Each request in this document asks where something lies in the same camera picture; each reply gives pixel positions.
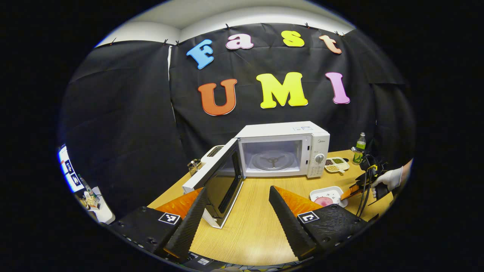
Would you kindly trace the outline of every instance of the beans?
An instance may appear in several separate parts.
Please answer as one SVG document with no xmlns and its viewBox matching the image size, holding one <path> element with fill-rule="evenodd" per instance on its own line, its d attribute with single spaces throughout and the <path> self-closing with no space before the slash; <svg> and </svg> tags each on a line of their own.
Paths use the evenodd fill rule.
<svg viewBox="0 0 484 272">
<path fill-rule="evenodd" d="M 328 166 L 326 169 L 328 169 L 329 171 L 339 171 L 336 166 Z"/>
</svg>

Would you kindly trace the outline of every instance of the wooden table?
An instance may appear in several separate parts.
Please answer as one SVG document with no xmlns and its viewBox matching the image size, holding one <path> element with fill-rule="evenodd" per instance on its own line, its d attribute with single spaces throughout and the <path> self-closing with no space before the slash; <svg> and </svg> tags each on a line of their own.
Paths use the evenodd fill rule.
<svg viewBox="0 0 484 272">
<path fill-rule="evenodd" d="M 350 168 L 345 173 L 329 173 L 325 170 L 322 177 L 311 179 L 306 176 L 246 178 L 224 227 L 214 228 L 201 219 L 190 251 L 239 265 L 274 265 L 297 261 L 269 203 L 269 188 L 275 185 L 309 199 L 311 191 L 329 186 L 338 186 L 346 191 L 355 183 L 355 178 L 364 173 L 351 162 L 353 152 L 350 150 L 330 152 L 328 157 L 348 158 Z M 183 195 L 181 186 L 190 177 L 187 173 L 148 207 L 155 209 Z M 356 213 L 361 197 L 362 194 L 358 194 L 349 198 L 345 209 Z M 365 207 L 362 219 L 368 221 L 378 213 L 381 216 L 392 200 L 393 195 L 387 194 L 377 203 Z M 367 205 L 373 201 L 375 199 L 370 193 Z"/>
</svg>

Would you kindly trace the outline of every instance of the glass turntable plate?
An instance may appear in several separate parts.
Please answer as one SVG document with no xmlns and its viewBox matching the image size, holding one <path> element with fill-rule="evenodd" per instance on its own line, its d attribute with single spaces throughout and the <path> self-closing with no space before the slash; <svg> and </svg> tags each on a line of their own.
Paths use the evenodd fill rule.
<svg viewBox="0 0 484 272">
<path fill-rule="evenodd" d="M 284 151 L 265 151 L 252 157 L 252 165 L 264 171 L 280 171 L 291 166 L 296 160 L 294 154 Z"/>
</svg>

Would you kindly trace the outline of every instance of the white tray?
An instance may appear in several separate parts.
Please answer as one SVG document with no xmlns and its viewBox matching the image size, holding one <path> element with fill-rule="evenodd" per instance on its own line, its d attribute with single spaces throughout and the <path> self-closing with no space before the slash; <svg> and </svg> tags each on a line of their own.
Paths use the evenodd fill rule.
<svg viewBox="0 0 484 272">
<path fill-rule="evenodd" d="M 343 162 L 340 163 L 340 164 L 337 164 L 334 162 L 333 159 L 340 159 L 342 160 Z M 328 166 L 335 166 L 337 167 L 339 170 L 348 170 L 349 169 L 349 164 L 343 159 L 343 158 L 340 158 L 340 157 L 332 157 L 332 158 L 327 158 L 326 160 L 330 160 L 333 164 L 332 165 L 328 165 Z M 330 172 L 330 173 L 336 173 L 336 172 L 339 172 L 339 170 L 335 170 L 335 171 L 331 171 L 328 169 L 328 166 L 325 165 L 324 168 L 326 169 L 326 171 Z"/>
<path fill-rule="evenodd" d="M 345 199 L 341 201 L 340 199 L 342 194 L 343 194 L 343 190 L 341 190 L 340 187 L 331 186 L 331 187 L 326 187 L 326 188 L 312 191 L 309 194 L 309 198 L 311 199 L 312 202 L 314 202 L 314 200 L 316 200 L 316 198 L 318 197 L 322 197 L 322 196 L 329 197 L 333 200 L 333 204 L 338 204 L 339 206 L 344 208 L 346 207 L 346 205 L 348 205 L 348 200 Z"/>
</svg>

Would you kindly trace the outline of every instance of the microwave control panel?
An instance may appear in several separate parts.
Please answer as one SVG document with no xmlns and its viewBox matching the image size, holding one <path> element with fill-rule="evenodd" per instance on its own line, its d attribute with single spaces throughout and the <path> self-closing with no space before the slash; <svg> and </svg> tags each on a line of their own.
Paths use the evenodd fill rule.
<svg viewBox="0 0 484 272">
<path fill-rule="evenodd" d="M 323 174 L 324 165 L 328 156 L 329 135 L 313 135 L 311 162 L 307 170 L 308 178 L 320 177 Z"/>
</svg>

